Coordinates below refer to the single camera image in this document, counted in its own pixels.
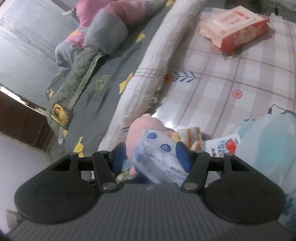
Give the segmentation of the yellow picture card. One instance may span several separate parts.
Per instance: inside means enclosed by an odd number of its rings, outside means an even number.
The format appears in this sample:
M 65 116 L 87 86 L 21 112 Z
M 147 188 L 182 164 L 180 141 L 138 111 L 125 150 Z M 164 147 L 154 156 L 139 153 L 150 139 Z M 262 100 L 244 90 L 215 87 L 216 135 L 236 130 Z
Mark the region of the yellow picture card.
M 54 103 L 50 111 L 50 118 L 52 118 L 60 127 L 67 130 L 72 120 L 72 113 L 58 103 Z

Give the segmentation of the pink plush toy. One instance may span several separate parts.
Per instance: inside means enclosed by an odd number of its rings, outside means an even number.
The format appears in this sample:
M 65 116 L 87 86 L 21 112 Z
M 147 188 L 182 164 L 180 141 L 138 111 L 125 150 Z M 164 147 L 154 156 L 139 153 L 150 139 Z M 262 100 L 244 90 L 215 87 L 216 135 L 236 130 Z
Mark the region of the pink plush toy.
M 126 137 L 126 155 L 131 161 L 129 174 L 133 177 L 142 173 L 149 178 L 167 178 L 169 159 L 176 157 L 176 143 L 171 139 L 173 132 L 151 114 L 143 114 L 129 127 Z

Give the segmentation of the white strawberry tissue pack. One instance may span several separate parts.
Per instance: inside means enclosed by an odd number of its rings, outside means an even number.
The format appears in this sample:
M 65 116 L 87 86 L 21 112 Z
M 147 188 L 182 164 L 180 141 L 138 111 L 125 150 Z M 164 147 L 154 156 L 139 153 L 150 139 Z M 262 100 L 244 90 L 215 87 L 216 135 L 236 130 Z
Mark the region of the white strawberry tissue pack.
M 241 138 L 238 133 L 234 133 L 221 138 L 204 141 L 202 150 L 212 157 L 222 158 L 225 154 L 235 154 Z

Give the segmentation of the pink grey quilt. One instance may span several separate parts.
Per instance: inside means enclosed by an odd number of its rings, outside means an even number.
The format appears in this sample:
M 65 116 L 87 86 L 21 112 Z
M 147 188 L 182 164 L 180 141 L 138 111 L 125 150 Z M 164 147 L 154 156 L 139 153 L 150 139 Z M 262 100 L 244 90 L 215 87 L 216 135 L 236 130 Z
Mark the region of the pink grey quilt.
M 55 49 L 59 73 L 67 74 L 74 60 L 86 48 L 115 52 L 129 33 L 166 4 L 165 1 L 78 1 L 62 13 L 76 15 L 78 28 Z

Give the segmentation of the white blue tissue pack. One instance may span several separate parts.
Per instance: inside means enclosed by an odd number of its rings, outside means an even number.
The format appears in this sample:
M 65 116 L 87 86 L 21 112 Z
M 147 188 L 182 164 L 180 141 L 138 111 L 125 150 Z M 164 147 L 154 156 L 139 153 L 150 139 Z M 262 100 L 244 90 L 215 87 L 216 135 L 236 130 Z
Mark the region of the white blue tissue pack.
M 188 175 L 176 157 L 176 142 L 161 131 L 144 130 L 132 163 L 155 184 L 169 183 L 181 187 Z

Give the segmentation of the red wet wipes pack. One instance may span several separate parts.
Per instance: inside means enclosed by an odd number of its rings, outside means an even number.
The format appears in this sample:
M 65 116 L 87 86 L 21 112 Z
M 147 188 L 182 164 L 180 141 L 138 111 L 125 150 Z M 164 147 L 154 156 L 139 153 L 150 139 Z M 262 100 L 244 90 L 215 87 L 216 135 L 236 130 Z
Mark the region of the red wet wipes pack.
M 269 18 L 237 6 L 202 21 L 199 33 L 211 40 L 218 49 L 228 53 L 251 42 L 269 29 Z

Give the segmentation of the orange striped socks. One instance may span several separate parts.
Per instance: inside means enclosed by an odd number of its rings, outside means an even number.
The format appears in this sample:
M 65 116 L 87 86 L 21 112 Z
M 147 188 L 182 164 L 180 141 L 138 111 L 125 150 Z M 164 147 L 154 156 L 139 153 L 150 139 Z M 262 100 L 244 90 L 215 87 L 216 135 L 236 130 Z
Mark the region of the orange striped socks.
M 171 139 L 184 143 L 190 150 L 201 150 L 201 132 L 199 127 L 182 128 L 171 133 Z

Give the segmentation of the dark green bedsheet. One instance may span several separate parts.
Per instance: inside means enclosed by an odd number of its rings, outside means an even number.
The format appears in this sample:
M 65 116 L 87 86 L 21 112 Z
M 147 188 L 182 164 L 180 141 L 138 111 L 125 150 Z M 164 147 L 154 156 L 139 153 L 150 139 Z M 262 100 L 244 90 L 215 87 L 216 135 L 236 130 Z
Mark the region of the dark green bedsheet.
M 86 48 L 67 74 L 58 73 L 47 89 L 48 124 L 67 153 L 92 155 L 108 130 L 119 99 L 170 8 L 162 6 L 142 22 L 113 53 Z M 58 103 L 72 113 L 67 130 L 50 111 Z

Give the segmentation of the white plastic bag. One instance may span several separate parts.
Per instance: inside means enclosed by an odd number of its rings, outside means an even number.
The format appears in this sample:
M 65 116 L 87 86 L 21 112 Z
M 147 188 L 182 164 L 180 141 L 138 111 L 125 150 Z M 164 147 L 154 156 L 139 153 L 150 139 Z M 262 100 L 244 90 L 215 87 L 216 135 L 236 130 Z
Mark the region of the white plastic bag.
M 285 207 L 278 219 L 295 232 L 295 117 L 289 113 L 267 114 L 237 123 L 226 135 L 241 138 L 236 156 L 277 184 L 285 193 Z

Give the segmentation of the white fuzzy blanket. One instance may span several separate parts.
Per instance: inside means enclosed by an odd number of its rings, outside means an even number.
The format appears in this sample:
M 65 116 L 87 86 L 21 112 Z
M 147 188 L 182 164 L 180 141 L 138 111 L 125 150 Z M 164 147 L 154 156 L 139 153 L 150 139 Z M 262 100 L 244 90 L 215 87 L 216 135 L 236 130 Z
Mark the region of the white fuzzy blanket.
M 128 81 L 97 150 L 109 151 L 125 141 L 124 131 L 150 109 L 163 86 L 173 53 L 198 18 L 204 4 L 204 1 L 175 1 L 172 5 Z

